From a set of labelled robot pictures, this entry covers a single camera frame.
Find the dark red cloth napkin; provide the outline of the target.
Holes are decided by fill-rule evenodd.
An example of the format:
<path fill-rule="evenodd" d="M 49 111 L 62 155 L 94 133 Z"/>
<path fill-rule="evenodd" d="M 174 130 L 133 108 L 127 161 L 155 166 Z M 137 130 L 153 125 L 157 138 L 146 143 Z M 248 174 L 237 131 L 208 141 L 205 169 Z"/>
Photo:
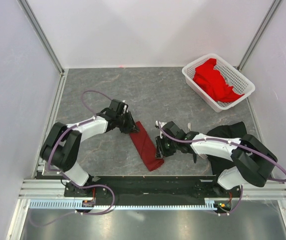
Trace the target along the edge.
<path fill-rule="evenodd" d="M 139 128 L 139 132 L 131 133 L 131 140 L 148 171 L 154 171 L 164 163 L 164 160 L 156 157 L 156 147 L 142 123 L 137 121 L 136 125 Z"/>

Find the silver fork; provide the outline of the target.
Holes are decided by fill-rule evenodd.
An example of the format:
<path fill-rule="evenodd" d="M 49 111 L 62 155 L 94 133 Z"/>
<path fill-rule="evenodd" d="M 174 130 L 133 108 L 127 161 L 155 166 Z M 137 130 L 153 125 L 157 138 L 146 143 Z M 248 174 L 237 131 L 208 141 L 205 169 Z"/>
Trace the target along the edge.
<path fill-rule="evenodd" d="M 207 159 L 207 158 L 208 158 L 208 156 L 205 155 L 205 154 L 199 154 L 198 157 L 200 157 L 200 158 L 202 158 L 202 159 Z"/>

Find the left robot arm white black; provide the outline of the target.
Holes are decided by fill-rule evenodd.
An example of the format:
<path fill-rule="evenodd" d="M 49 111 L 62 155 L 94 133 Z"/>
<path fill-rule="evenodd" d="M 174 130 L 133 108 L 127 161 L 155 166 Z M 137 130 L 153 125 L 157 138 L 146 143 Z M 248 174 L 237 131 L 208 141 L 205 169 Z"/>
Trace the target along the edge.
<path fill-rule="evenodd" d="M 118 128 L 123 134 L 138 133 L 128 105 L 113 99 L 109 107 L 96 113 L 93 117 L 74 124 L 55 123 L 45 142 L 39 156 L 48 166 L 57 170 L 74 182 L 75 191 L 82 197 L 92 193 L 90 175 L 77 163 L 80 145 L 83 141 Z"/>

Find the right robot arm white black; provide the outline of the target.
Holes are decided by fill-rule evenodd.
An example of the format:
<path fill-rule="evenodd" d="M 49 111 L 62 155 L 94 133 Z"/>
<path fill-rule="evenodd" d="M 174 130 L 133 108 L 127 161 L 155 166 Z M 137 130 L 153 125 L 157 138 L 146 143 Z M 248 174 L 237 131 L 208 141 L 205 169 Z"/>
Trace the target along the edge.
<path fill-rule="evenodd" d="M 184 132 L 173 121 L 156 121 L 160 130 L 156 137 L 156 157 L 166 158 L 177 151 L 198 157 L 218 157 L 231 163 L 231 167 L 223 166 L 212 183 L 212 192 L 223 197 L 230 189 L 243 184 L 251 184 L 262 188 L 278 161 L 257 138 L 246 134 L 237 138 L 208 136 L 196 131 Z"/>

